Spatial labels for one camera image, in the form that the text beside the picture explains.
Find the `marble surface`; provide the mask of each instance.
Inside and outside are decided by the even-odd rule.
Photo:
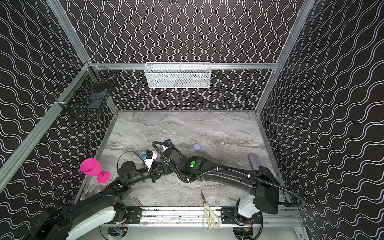
[[[104,189],[117,177],[116,163],[119,156],[129,150],[139,155],[153,150],[151,142],[171,139],[180,152],[187,156],[201,156],[214,162],[251,169],[248,154],[259,156],[263,166],[274,174],[262,136],[253,112],[120,112],[99,159],[104,170],[111,172],[111,179],[99,184],[92,177],[85,197]],[[194,152],[194,143],[201,150]],[[119,161],[134,161],[137,168],[141,160],[134,153],[126,153]],[[236,200],[248,194],[237,188],[215,182],[183,183],[175,173],[135,184],[124,203],[133,206],[201,206],[200,189],[211,206],[234,206]]]

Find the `purple round object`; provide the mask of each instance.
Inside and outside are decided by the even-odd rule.
[[[200,148],[201,148],[200,144],[198,144],[198,143],[193,144],[193,149],[194,149],[195,151],[199,151]]]

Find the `wavy line pattern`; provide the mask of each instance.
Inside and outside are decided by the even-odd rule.
[[[271,70],[212,71],[211,87],[149,88],[144,71],[116,71],[111,96],[123,110],[254,110]]]
[[[82,66],[45,0],[0,1],[0,164]]]
[[[260,116],[312,240],[384,237],[383,15],[317,1]]]
[[[303,0],[61,0],[93,62],[276,62]]]
[[[0,194],[0,239],[19,239],[44,208],[72,204],[84,174],[81,162],[96,154],[112,119],[76,122],[63,111]]]

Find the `black mesh basket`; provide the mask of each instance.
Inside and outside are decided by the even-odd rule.
[[[116,72],[104,67],[92,66],[74,90],[59,103],[67,115],[76,121],[97,121],[107,105],[117,79]]]

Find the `black corrugated hose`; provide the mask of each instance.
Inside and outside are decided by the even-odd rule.
[[[168,164],[170,165],[171,169],[176,173],[177,177],[183,181],[183,182],[187,182],[187,183],[191,183],[191,182],[194,182],[196,181],[197,179],[199,179],[200,177],[202,177],[203,175],[206,175],[208,173],[211,173],[211,172],[214,172],[214,171],[218,171],[218,170],[226,170],[226,171],[232,171],[232,172],[237,172],[239,174],[244,174],[243,172],[240,172],[238,169],[235,169],[235,168],[232,168],[232,167],[216,167],[214,169],[209,169],[209,170],[206,170],[205,172],[202,172],[200,173],[199,175],[197,175],[196,177],[192,178],[192,179],[183,179],[183,176],[178,170],[177,168],[175,167],[175,165],[173,164],[172,161],[170,161],[170,159],[164,155],[164,153],[162,151],[160,151],[160,149],[156,146],[156,144],[158,145],[163,145],[163,146],[166,146],[168,147],[168,145],[166,145],[165,143],[162,143],[162,142],[152,142],[152,146],[154,147],[154,149],[161,155],[163,156],[166,161],[168,162]],[[300,203],[290,203],[290,202],[278,202],[279,205],[283,205],[283,206],[289,206],[289,207],[304,207],[306,202],[305,200],[300,196],[298,195],[297,193],[295,192],[292,192],[291,190],[285,188],[285,187],[282,187],[278,184],[274,184],[270,181],[267,181],[265,179],[262,179],[262,178],[259,178],[259,177],[256,177],[256,176],[252,176],[250,175],[250,178],[257,181],[257,182],[261,182],[261,183],[264,183],[266,185],[269,185],[269,186],[272,186],[272,187],[275,187],[277,189],[280,189],[284,192],[287,192],[288,194],[291,194],[292,196],[296,197]]]

